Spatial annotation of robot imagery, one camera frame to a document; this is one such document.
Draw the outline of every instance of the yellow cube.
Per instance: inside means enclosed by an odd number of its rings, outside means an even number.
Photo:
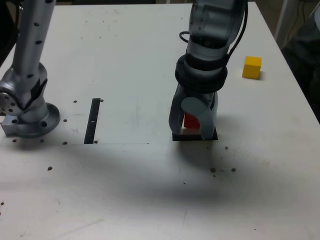
[[[247,79],[259,79],[261,65],[261,57],[247,56],[245,58],[242,77]]]

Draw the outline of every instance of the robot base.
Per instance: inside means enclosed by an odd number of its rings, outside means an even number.
[[[7,137],[36,138],[51,132],[60,122],[60,113],[56,106],[46,103],[48,113],[39,121],[23,123],[16,116],[6,115],[2,129]]]

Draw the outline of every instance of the black cable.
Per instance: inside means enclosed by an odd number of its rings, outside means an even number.
[[[185,43],[188,43],[189,41],[182,36],[183,34],[189,34],[189,32],[188,31],[182,31],[182,32],[179,33],[179,38],[182,41],[184,41]]]
[[[290,35],[291,35],[291,32],[292,30],[294,29],[295,25],[297,24],[298,22],[298,19],[299,19],[299,10],[300,10],[300,3],[301,3],[301,0],[299,0],[299,3],[298,3],[298,7],[297,7],[297,10],[296,10],[296,19],[293,23],[293,26],[291,27],[290,31],[288,32],[288,36],[286,38],[286,41],[289,42],[289,38],[290,38]]]
[[[245,30],[246,30],[247,22],[248,22],[248,14],[249,14],[248,0],[245,0],[244,20],[243,20],[242,30],[241,30],[240,35],[239,35],[238,39],[236,40],[234,46],[231,48],[230,52],[228,53],[229,58],[234,53],[234,51],[236,50],[237,46],[239,45],[243,35],[245,34]]]

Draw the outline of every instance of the table surface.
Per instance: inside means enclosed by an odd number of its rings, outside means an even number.
[[[41,62],[67,122],[16,143],[0,132],[0,239],[320,238],[320,126],[255,3],[219,91],[219,140],[172,142],[190,9],[55,8]],[[241,77],[246,56],[262,57],[261,80]],[[98,144],[84,145],[92,98]]]

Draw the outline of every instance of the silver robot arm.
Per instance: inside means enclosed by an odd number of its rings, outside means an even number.
[[[218,94],[227,78],[227,63],[246,29],[248,0],[196,0],[191,9],[186,54],[179,58],[169,125],[179,136],[186,113],[200,123],[203,140],[211,140],[216,127]],[[243,22],[242,31],[235,41]]]
[[[47,71],[40,63],[56,0],[26,0],[13,63],[0,81],[0,109],[7,136],[34,138],[52,131],[59,110],[46,103]]]

